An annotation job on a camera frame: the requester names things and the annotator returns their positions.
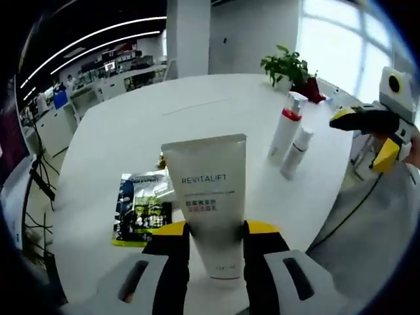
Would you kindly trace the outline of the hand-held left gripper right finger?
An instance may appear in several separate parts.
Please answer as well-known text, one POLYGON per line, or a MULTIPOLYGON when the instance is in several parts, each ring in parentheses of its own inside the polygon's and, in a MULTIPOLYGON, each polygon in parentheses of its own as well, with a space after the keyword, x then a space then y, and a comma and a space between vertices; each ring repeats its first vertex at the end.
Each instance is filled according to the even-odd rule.
POLYGON ((279 229, 245 220, 244 279, 251 314, 344 314, 348 300, 332 275, 306 253, 290 250, 279 229))

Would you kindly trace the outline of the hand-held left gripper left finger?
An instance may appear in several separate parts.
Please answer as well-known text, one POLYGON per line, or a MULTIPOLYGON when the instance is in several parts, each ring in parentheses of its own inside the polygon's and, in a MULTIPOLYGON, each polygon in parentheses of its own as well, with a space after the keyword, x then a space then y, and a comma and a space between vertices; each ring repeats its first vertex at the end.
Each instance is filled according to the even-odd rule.
POLYGON ((190 273, 190 231, 186 222, 167 224, 152 234, 141 253, 111 269, 96 293, 65 304, 65 314, 183 314, 190 273))

